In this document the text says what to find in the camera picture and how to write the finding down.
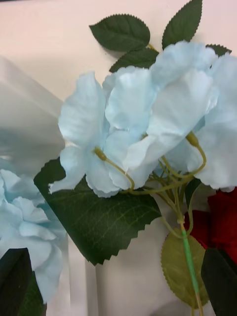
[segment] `light blue petal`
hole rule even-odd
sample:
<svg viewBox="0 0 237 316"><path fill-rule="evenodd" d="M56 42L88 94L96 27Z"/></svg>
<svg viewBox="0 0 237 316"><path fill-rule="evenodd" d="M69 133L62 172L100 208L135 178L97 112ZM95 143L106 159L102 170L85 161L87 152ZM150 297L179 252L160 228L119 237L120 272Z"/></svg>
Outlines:
<svg viewBox="0 0 237 316"><path fill-rule="evenodd" d="M111 91L115 87L116 78L123 75L123 74L132 73L134 71L135 71L134 66L128 66L126 68L120 68L117 72L106 76L105 80L102 84L103 90L104 90L105 95L106 95L106 99L108 99L110 97Z"/></svg>
<svg viewBox="0 0 237 316"><path fill-rule="evenodd" d="M50 193L59 190L73 190L81 181L86 171L84 151L76 146L66 147L61 152L60 162L66 172L66 177L50 184Z"/></svg>
<svg viewBox="0 0 237 316"><path fill-rule="evenodd" d="M50 256L52 245L48 241L41 241L35 237L22 237L18 231L14 234L3 236L0 239L0 257L8 249L27 248L29 251L32 270L40 267Z"/></svg>
<svg viewBox="0 0 237 316"><path fill-rule="evenodd" d="M56 235L49 229L34 223L22 222L19 226L19 233L23 237L38 237L43 240L56 239Z"/></svg>
<svg viewBox="0 0 237 316"><path fill-rule="evenodd" d="M2 227L2 231L7 230L8 227L12 226L18 228L20 223L23 221L23 215L20 208L8 203L6 200L3 200L0 205L0 217L1 222L4 222L5 227Z"/></svg>
<svg viewBox="0 0 237 316"><path fill-rule="evenodd" d="M94 155L90 168L86 172L88 186L93 190L102 191L106 194L119 190L119 188L113 184L109 176L107 164L107 162L100 160Z"/></svg>
<svg viewBox="0 0 237 316"><path fill-rule="evenodd" d="M126 171L126 166L123 164L123 161L127 156L127 151L130 148L130 145L137 142L139 139L140 137L132 131L116 131L107 138L105 153L110 160ZM157 162L152 165L144 164L137 169L128 171L128 175L135 183L135 189L140 188L145 184L149 174L156 164ZM131 188L129 179L114 167L110 167L110 178L114 185L123 190Z"/></svg>
<svg viewBox="0 0 237 316"><path fill-rule="evenodd" d="M206 155L205 168L196 174L204 184L213 189L237 186L237 125L210 124L202 128L197 137ZM193 148L188 156L189 171L202 163L200 153Z"/></svg>
<svg viewBox="0 0 237 316"><path fill-rule="evenodd" d="M153 80L158 89L162 89L192 68L208 70L216 59L212 48L200 43L181 41L168 46L157 56L156 62L151 66Z"/></svg>
<svg viewBox="0 0 237 316"><path fill-rule="evenodd" d="M226 54L212 66L209 74L220 91L217 106L205 116L205 123L235 126L237 121L237 58Z"/></svg>
<svg viewBox="0 0 237 316"><path fill-rule="evenodd" d="M49 259L35 270L37 284L44 304L50 301L55 294L62 270L62 252L55 246Z"/></svg>
<svg viewBox="0 0 237 316"><path fill-rule="evenodd" d="M76 90L65 101L59 118L58 125L64 138L81 147L91 143L99 145L105 105L104 92L94 73L80 76Z"/></svg>
<svg viewBox="0 0 237 316"><path fill-rule="evenodd" d="M35 206L44 201L42 194L30 177L22 176L20 178L13 172L3 169L0 170L0 174L4 180L5 196L8 201L23 197L32 200Z"/></svg>
<svg viewBox="0 0 237 316"><path fill-rule="evenodd" d="M40 207L44 210L48 218L48 222L41 225L50 229L58 237L58 240L55 240L55 243L61 247L61 243L66 237L66 230L47 203L40 205Z"/></svg>
<svg viewBox="0 0 237 316"><path fill-rule="evenodd" d="M40 207L35 207L31 200L17 197L12 204L21 209L24 221L38 224L48 222L45 212Z"/></svg>
<svg viewBox="0 0 237 316"><path fill-rule="evenodd" d="M155 159L174 148L217 102L212 78L204 72L190 70L162 90L153 105L147 129L156 136Z"/></svg>
<svg viewBox="0 0 237 316"><path fill-rule="evenodd" d="M132 73L116 76L116 85L105 111L106 118L117 129L137 128L141 133L145 132L155 97L155 86L148 69L135 68Z"/></svg>

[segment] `yellow-green leaf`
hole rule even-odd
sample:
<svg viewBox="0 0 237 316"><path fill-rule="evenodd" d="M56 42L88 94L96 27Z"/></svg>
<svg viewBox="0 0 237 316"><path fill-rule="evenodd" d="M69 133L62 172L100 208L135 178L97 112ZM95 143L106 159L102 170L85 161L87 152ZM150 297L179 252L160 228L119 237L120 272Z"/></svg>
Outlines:
<svg viewBox="0 0 237 316"><path fill-rule="evenodd" d="M208 302L208 295L201 278L201 266L205 255L205 249L192 236L188 237L202 305ZM165 279L174 294L189 306L198 308L192 281L186 262L183 241L169 234L161 251L161 265Z"/></svg>

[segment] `green leaf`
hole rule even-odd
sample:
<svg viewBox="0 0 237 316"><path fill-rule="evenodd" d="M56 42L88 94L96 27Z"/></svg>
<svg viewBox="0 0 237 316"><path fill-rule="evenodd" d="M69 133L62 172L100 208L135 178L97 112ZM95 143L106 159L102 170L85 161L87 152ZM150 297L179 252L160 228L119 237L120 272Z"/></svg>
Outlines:
<svg viewBox="0 0 237 316"><path fill-rule="evenodd" d="M10 249L0 260L0 315L16 316L31 279L27 249Z"/></svg>
<svg viewBox="0 0 237 316"><path fill-rule="evenodd" d="M216 316L236 315L237 265L224 250L205 252L201 277Z"/></svg>
<svg viewBox="0 0 237 316"><path fill-rule="evenodd" d="M43 299L36 281L36 275L32 273L27 294L17 316L45 316L46 309L47 305L43 304Z"/></svg>
<svg viewBox="0 0 237 316"><path fill-rule="evenodd" d="M208 301L208 295L201 278L201 266L205 249L192 236L189 236L188 240L199 285L201 303L205 305ZM171 291L173 291L181 301L191 307L194 306L195 309L198 308L182 239L176 238L172 234L168 235L161 251L161 265Z"/></svg>
<svg viewBox="0 0 237 316"><path fill-rule="evenodd" d="M126 249L146 224L161 216L151 196L98 198L85 179L74 190L50 195L48 183L64 177L59 160L51 160L35 177L35 184L78 249L94 265Z"/></svg>
<svg viewBox="0 0 237 316"><path fill-rule="evenodd" d="M149 44L150 31L146 24L129 14L111 15L90 29L105 48L116 51L141 49Z"/></svg>
<svg viewBox="0 0 237 316"><path fill-rule="evenodd" d="M175 14L164 30L163 49L181 40L190 41L194 37L201 20L201 7L202 0L191 0Z"/></svg>
<svg viewBox="0 0 237 316"><path fill-rule="evenodd" d="M190 181L189 184L186 186L185 198L186 198L186 204L188 208L189 208L190 203L192 203L193 195L200 184L201 184L201 181L195 178L192 181Z"/></svg>
<svg viewBox="0 0 237 316"><path fill-rule="evenodd" d="M212 48L215 53L220 57L222 55L225 55L225 53L231 53L232 51L224 46L221 45L214 45L214 44L208 44L206 47Z"/></svg>
<svg viewBox="0 0 237 316"><path fill-rule="evenodd" d="M157 55L158 52L150 48L128 52L112 65L110 71L114 73L119 68L128 66L149 68L156 61Z"/></svg>

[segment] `green stem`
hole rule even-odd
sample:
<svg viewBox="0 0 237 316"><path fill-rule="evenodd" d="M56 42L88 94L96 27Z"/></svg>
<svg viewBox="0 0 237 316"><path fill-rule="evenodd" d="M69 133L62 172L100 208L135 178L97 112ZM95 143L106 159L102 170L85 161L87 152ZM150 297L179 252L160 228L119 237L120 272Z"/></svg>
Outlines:
<svg viewBox="0 0 237 316"><path fill-rule="evenodd" d="M195 273L194 262L193 262L193 258L192 258L191 249L189 246L189 241L187 238L186 230L184 228L184 224L181 223L180 226L181 226L182 236L184 237L184 239L183 239L184 252L185 252L185 256L186 256L186 260L187 260L187 264L188 264L189 273L190 273L190 277L192 280L194 292L195 292L195 295L197 298L197 305L199 308L200 316L203 316L203 309L202 309L202 304L201 304L200 295L199 295L199 286L198 286L198 281L197 281L197 277L196 277L196 273Z"/></svg>

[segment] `red flower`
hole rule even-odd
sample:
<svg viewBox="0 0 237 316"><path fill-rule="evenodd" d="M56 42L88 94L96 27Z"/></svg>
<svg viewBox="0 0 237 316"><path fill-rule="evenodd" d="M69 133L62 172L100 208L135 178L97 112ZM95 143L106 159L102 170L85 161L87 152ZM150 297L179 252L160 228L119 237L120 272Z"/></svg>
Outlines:
<svg viewBox="0 0 237 316"><path fill-rule="evenodd" d="M207 249L225 250L237 264L237 187L230 193L218 191L208 198L210 213L193 211L194 229L191 235ZM189 216L185 214L185 228Z"/></svg>

